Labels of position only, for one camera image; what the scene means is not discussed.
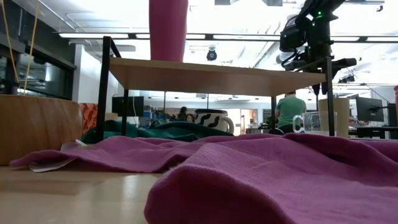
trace cow print mug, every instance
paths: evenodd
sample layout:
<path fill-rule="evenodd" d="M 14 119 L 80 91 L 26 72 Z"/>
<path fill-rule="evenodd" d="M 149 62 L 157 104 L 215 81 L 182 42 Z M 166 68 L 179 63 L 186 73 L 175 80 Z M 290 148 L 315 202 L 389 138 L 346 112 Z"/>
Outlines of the cow print mug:
<path fill-rule="evenodd" d="M 195 110 L 195 124 L 215 128 L 220 131 L 234 133 L 234 123 L 223 110 L 198 109 Z"/>

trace glass mug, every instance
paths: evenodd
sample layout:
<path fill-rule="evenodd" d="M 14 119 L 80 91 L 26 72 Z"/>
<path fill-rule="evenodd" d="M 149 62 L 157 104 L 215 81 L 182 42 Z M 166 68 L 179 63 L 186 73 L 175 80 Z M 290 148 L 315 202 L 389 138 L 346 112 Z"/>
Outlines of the glass mug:
<path fill-rule="evenodd" d="M 329 117 L 327 111 L 318 111 L 304 113 L 303 116 L 297 115 L 293 118 L 293 131 L 295 133 L 306 133 L 306 134 L 319 134 L 323 136 L 329 136 Z M 334 112 L 335 116 L 335 130 L 337 128 L 337 113 Z M 303 127 L 296 130 L 296 120 L 300 118 L 303 121 Z"/>

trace purple towel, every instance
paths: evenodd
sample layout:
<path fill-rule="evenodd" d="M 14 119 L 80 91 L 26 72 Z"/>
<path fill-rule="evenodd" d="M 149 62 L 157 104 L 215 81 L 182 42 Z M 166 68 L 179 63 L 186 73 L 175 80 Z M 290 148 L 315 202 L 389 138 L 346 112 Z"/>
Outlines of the purple towel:
<path fill-rule="evenodd" d="M 150 190 L 149 223 L 398 223 L 395 142 L 306 134 L 191 143 L 114 137 L 92 149 L 33 152 L 11 165 L 68 157 L 130 172 L 182 162 Z"/>

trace green cloth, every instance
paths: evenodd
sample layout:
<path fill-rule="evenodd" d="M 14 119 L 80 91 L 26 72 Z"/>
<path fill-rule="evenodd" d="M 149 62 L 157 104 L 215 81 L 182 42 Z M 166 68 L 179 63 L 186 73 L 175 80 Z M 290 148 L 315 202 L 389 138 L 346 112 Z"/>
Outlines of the green cloth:
<path fill-rule="evenodd" d="M 293 118 L 296 115 L 300 115 L 305 111 L 306 106 L 303 100 L 298 99 L 295 96 L 286 96 L 279 100 L 276 109 L 279 110 L 279 122 L 278 127 L 285 125 L 293 126 Z M 296 120 L 296 125 L 300 126 L 300 120 Z"/>
<path fill-rule="evenodd" d="M 105 121 L 104 139 L 112 136 L 120 136 L 122 130 L 122 122 Z M 208 136 L 233 136 L 230 133 L 220 131 L 214 128 L 208 128 L 199 124 L 189 122 L 169 122 L 161 124 L 150 129 L 136 128 L 134 125 L 127 124 L 127 136 L 132 138 L 162 138 L 173 139 L 178 141 L 192 142 Z M 81 138 L 86 144 L 97 143 L 95 128 L 90 129 Z"/>

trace camera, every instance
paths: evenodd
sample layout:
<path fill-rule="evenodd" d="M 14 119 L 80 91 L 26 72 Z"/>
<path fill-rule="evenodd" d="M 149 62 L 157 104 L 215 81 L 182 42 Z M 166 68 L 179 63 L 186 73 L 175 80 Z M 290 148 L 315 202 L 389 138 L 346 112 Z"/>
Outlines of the camera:
<path fill-rule="evenodd" d="M 207 60 L 208 61 L 214 61 L 217 59 L 217 53 L 215 49 L 210 49 L 209 52 L 207 53 Z"/>

